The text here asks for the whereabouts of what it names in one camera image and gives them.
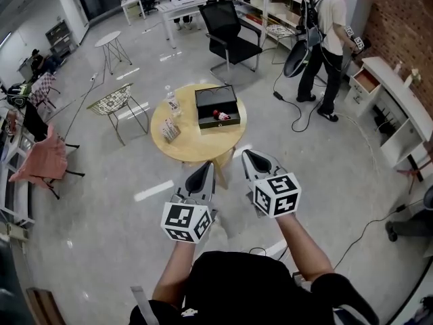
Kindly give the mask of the wooden bench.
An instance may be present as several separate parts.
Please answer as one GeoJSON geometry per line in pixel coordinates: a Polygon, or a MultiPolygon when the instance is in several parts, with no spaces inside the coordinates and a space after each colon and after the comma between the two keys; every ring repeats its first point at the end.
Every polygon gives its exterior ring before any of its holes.
{"type": "Polygon", "coordinates": [[[27,288],[26,294],[40,325],[66,325],[50,290],[27,288]]]}

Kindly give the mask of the white metal rack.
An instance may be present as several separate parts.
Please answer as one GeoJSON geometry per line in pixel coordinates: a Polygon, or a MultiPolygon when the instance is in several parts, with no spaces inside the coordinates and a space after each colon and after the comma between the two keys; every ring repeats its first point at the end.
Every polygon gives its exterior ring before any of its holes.
{"type": "Polygon", "coordinates": [[[27,228],[32,216],[32,186],[28,181],[10,181],[25,161],[33,137],[20,125],[9,134],[7,121],[0,117],[0,221],[27,228]]]}

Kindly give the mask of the grey metal cabinet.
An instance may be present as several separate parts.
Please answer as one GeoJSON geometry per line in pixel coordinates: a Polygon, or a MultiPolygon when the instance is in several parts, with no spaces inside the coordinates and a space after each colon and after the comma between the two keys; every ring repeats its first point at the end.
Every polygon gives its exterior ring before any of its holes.
{"type": "Polygon", "coordinates": [[[64,20],[49,29],[45,36],[50,44],[50,52],[59,58],[65,58],[75,50],[72,32],[64,20]]]}

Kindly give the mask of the grey refrigerator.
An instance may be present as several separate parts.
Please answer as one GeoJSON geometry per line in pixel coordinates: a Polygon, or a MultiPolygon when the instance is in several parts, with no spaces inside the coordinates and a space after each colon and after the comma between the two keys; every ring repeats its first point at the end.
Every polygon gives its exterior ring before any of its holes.
{"type": "Polygon", "coordinates": [[[346,3],[346,25],[355,37],[362,37],[367,24],[372,0],[344,0],[346,3]]]}

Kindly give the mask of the white round side table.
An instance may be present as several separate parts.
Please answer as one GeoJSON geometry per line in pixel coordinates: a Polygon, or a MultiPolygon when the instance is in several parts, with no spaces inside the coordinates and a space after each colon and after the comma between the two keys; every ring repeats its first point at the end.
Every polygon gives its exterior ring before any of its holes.
{"type": "Polygon", "coordinates": [[[117,59],[119,62],[127,61],[130,65],[132,61],[128,57],[126,51],[119,41],[121,32],[119,30],[111,32],[110,34],[102,37],[95,44],[95,48],[101,49],[104,54],[104,70],[113,75],[112,58],[117,59]]]}

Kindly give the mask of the black office chair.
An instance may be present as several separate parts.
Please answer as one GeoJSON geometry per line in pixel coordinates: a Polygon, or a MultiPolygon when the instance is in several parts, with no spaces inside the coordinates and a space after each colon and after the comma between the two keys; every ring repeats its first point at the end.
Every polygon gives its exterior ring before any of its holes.
{"type": "Polygon", "coordinates": [[[260,55],[263,48],[260,45],[261,29],[249,24],[238,17],[232,1],[215,1],[199,8],[206,25],[206,37],[209,39],[209,50],[223,59],[220,64],[213,66],[210,73],[226,85],[231,83],[231,66],[243,64],[250,58],[256,59],[250,71],[258,69],[260,55]],[[242,28],[246,28],[257,37],[256,43],[240,37],[242,28]]]}

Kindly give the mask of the black box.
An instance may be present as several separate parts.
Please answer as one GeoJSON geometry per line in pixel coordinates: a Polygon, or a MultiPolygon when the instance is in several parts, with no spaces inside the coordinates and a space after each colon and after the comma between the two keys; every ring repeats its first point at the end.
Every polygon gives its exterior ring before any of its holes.
{"type": "Polygon", "coordinates": [[[194,108],[202,135],[210,133],[212,129],[236,126],[241,123],[237,96],[230,85],[195,90],[194,108]],[[217,121],[212,115],[214,110],[228,114],[231,119],[217,121]]]}

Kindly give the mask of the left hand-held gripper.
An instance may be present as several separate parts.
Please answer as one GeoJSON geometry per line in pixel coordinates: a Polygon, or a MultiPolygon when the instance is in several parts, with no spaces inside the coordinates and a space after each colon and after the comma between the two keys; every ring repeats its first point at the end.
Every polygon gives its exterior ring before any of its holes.
{"type": "Polygon", "coordinates": [[[160,227],[174,241],[199,243],[214,222],[217,211],[211,202],[214,193],[214,163],[188,167],[168,202],[160,227]]]}

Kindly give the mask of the checkered cloth table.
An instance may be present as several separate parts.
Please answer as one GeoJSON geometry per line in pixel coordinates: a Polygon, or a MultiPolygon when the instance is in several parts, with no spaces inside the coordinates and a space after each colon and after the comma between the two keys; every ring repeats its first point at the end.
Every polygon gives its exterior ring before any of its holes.
{"type": "Polygon", "coordinates": [[[50,72],[46,72],[32,84],[29,101],[33,106],[41,104],[48,98],[50,87],[55,80],[54,75],[50,72]]]}

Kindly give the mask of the round wooden table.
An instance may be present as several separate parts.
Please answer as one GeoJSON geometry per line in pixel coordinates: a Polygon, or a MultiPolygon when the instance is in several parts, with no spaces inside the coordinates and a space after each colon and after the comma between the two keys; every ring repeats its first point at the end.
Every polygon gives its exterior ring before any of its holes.
{"type": "Polygon", "coordinates": [[[238,99],[240,124],[201,130],[198,124],[195,92],[212,87],[214,87],[213,84],[206,83],[187,85],[174,90],[182,113],[173,119],[174,124],[180,130],[180,134],[173,141],[168,142],[160,128],[165,120],[171,117],[170,108],[165,101],[155,109],[150,131],[155,145],[163,154],[172,159],[188,164],[212,161],[220,185],[227,189],[222,167],[233,158],[236,145],[246,130],[247,114],[243,101],[238,99]]]}

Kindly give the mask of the small printed packet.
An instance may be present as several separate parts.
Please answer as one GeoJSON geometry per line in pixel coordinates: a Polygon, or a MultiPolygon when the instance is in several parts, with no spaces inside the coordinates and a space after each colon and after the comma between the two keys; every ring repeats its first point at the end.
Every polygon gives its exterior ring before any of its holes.
{"type": "Polygon", "coordinates": [[[172,118],[165,119],[160,125],[160,132],[167,143],[173,142],[181,133],[172,118]]]}

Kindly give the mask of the white cabinet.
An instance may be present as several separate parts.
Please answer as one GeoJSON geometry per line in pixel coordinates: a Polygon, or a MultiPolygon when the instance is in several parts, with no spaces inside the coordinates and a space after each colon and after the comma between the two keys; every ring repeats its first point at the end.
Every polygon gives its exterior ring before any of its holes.
{"type": "Polygon", "coordinates": [[[381,58],[362,59],[344,100],[357,118],[371,114],[383,138],[380,149],[391,167],[418,158],[433,134],[433,119],[402,78],[381,58]]]}

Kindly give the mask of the clear plastic water bottle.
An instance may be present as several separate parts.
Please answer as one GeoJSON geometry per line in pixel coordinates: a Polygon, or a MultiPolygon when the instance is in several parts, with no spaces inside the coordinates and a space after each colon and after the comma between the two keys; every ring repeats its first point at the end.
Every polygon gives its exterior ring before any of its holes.
{"type": "Polygon", "coordinates": [[[170,112],[173,117],[180,116],[182,113],[180,103],[175,95],[175,92],[172,91],[170,85],[165,86],[166,90],[166,98],[165,102],[168,104],[168,107],[170,108],[170,112]]]}

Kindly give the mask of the pink cloth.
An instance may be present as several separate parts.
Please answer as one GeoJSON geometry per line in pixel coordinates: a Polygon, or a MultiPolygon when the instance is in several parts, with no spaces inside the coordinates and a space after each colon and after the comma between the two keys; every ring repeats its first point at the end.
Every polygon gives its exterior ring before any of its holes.
{"type": "Polygon", "coordinates": [[[61,180],[67,166],[66,145],[50,123],[47,137],[32,146],[21,167],[9,178],[9,182],[29,181],[48,188],[45,180],[61,180]]]}

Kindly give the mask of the person's left forearm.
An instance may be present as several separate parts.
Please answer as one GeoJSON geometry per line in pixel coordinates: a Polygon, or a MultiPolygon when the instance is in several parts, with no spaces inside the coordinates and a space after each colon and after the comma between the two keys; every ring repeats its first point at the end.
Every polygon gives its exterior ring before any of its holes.
{"type": "Polygon", "coordinates": [[[180,309],[190,275],[196,245],[176,242],[166,267],[153,291],[152,299],[180,309]]]}

